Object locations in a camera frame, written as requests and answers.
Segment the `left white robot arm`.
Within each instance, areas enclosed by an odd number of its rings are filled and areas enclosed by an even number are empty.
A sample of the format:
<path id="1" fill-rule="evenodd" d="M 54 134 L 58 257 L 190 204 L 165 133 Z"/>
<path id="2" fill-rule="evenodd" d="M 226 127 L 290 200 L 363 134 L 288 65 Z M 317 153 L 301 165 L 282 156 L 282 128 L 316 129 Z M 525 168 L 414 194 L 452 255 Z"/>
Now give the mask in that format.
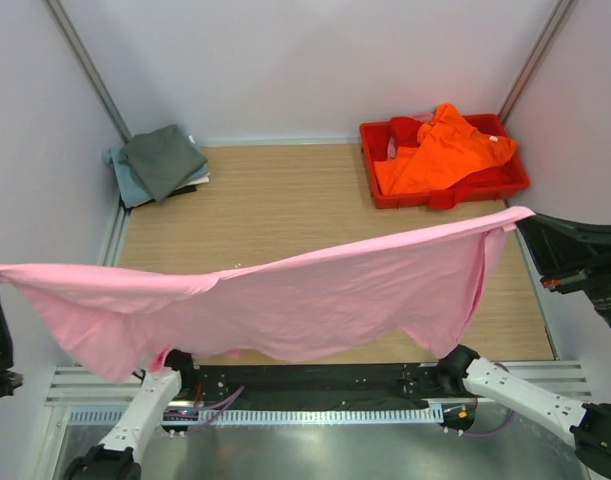
<path id="1" fill-rule="evenodd" d="M 173 399 L 189 398 L 197 387 L 190 354 L 172 350 L 163 356 L 163 368 L 147 373 L 140 390 L 112 431 L 86 455 L 75 458 L 65 479 L 139 479 L 141 457 Z M 0 303 L 0 399 L 11 396 L 23 377 L 11 370 L 13 342 Z"/>

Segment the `pink t-shirt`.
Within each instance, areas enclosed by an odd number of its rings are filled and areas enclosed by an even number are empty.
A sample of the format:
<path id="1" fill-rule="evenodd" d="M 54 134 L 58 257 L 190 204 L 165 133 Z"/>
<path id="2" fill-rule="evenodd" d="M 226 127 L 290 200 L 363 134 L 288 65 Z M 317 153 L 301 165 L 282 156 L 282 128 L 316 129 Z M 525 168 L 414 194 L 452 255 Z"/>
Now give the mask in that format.
<path id="1" fill-rule="evenodd" d="M 257 350 L 305 362 L 395 331 L 436 357 L 459 343 L 525 207 L 206 274 L 0 264 L 60 347 L 106 381 Z"/>

